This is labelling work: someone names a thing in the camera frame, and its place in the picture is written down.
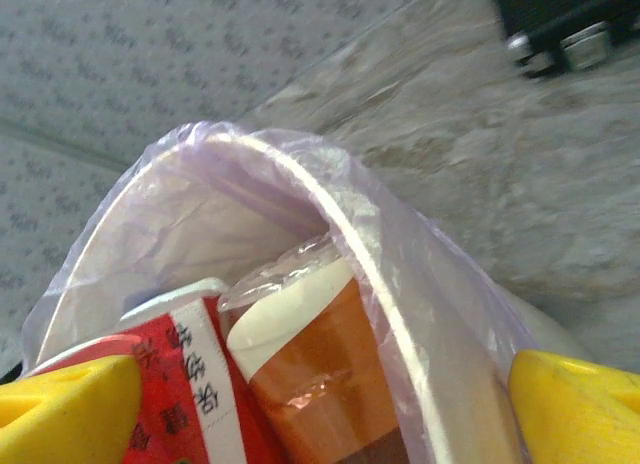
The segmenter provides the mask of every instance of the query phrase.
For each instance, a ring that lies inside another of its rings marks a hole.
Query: white plastic bag
[[[411,462],[521,462],[504,382],[538,344],[520,314],[356,159],[297,132],[202,122],[149,146],[27,318],[25,368],[160,293],[232,284],[327,231],[358,278]]]

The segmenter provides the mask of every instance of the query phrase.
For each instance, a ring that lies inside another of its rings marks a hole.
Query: black bag
[[[640,35],[640,0],[496,0],[510,57],[528,77],[583,70]]]

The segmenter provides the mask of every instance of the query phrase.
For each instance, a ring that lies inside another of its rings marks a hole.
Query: yellow object
[[[534,464],[640,464],[640,375],[522,351],[509,392]]]
[[[0,463],[121,464],[141,396],[130,356],[0,386]]]

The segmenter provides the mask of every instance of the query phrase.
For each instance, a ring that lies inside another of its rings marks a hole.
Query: translucent plastic bag
[[[203,122],[149,146],[27,318],[25,368],[160,293],[233,284],[326,232],[358,280],[411,462],[521,462],[504,383],[538,344],[520,314],[356,159],[297,132]]]

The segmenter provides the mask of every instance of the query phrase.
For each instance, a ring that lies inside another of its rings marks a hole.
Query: patterned fabric
[[[409,0],[0,0],[0,117],[123,162],[234,120]]]
[[[0,136],[0,375],[20,358],[22,322],[118,178]]]

